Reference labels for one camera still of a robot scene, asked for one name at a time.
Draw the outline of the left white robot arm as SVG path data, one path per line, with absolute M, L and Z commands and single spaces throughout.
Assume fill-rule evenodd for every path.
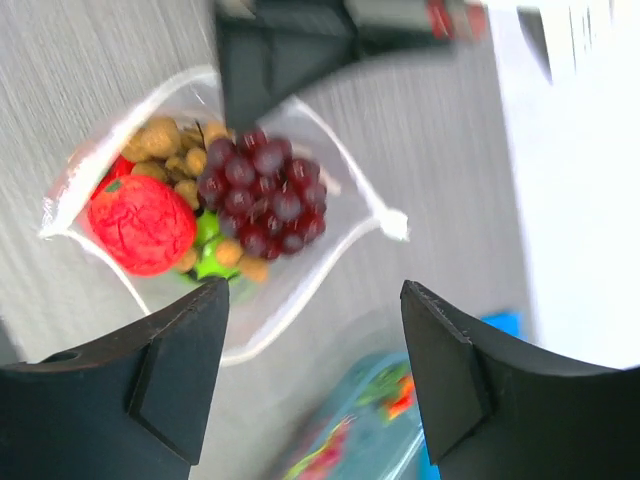
M 315 157 L 327 180 L 327 229 L 319 246 L 283 267 L 231 311 L 226 366 L 255 358 L 295 320 L 339 258 L 379 230 L 406 242 L 410 222 L 389 206 L 344 142 L 301 99 L 302 91 L 390 55 L 440 55 L 451 49 L 428 1 L 220 1 L 214 23 L 218 85 L 227 125 L 288 136 Z M 502 120 L 489 137 L 509 151 L 508 165 L 534 299 L 535 340 L 591 363 L 639 363 L 639 230 L 626 225 L 639 204 L 627 194 L 636 173 L 607 164 L 586 88 L 515 89 L 499 67 Z

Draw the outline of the dark purple grape bunch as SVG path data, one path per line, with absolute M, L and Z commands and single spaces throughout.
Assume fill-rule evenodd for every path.
M 326 231 L 327 185 L 312 159 L 293 143 L 253 130 L 235 141 L 218 136 L 206 146 L 198 194 L 221 233 L 245 253 L 266 261 L 291 256 Z

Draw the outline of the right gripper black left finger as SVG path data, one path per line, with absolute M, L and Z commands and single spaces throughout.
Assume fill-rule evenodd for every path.
M 1 369 L 5 479 L 185 479 L 203 449 L 229 316 L 212 279 L 38 363 Z

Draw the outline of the red textured ball fruit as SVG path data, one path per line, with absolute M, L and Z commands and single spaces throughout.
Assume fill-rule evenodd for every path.
M 89 203 L 87 218 L 116 263 L 142 277 L 173 268 L 197 234 L 190 205 L 168 185 L 144 175 L 112 180 Z

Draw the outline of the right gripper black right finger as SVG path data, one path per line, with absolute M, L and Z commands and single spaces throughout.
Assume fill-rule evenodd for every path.
M 568 358 L 401 290 L 427 451 L 445 479 L 635 479 L 639 372 Z

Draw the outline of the green watermelon ball toy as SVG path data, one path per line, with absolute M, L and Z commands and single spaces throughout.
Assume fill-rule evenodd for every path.
M 197 234 L 192 247 L 173 270 L 197 283 L 220 277 L 227 280 L 240 275 L 235 268 L 223 266 L 216 257 L 218 245 L 225 240 L 217 216 L 203 208 L 196 211 Z

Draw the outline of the yellow-brown longan bunch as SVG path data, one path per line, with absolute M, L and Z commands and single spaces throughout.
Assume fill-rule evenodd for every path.
M 196 211 L 213 212 L 224 235 L 216 249 L 219 262 L 235 268 L 256 283 L 269 278 L 268 262 L 250 255 L 229 233 L 222 230 L 223 217 L 218 205 L 204 197 L 198 180 L 205 172 L 207 140 L 228 140 L 229 132 L 219 123 L 201 129 L 196 123 L 181 127 L 172 117 L 154 117 L 139 129 L 123 147 L 121 155 L 134 164 L 132 173 L 153 177 L 173 189 Z

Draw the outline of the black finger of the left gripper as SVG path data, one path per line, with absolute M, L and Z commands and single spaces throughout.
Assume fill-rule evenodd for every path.
M 353 33 L 270 28 L 240 19 L 216 21 L 226 125 L 245 131 L 289 97 L 345 67 Z

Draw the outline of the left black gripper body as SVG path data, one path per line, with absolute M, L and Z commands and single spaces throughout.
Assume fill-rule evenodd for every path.
M 367 55 L 474 42 L 488 30 L 485 5 L 472 1 L 216 1 L 224 26 L 335 38 Z

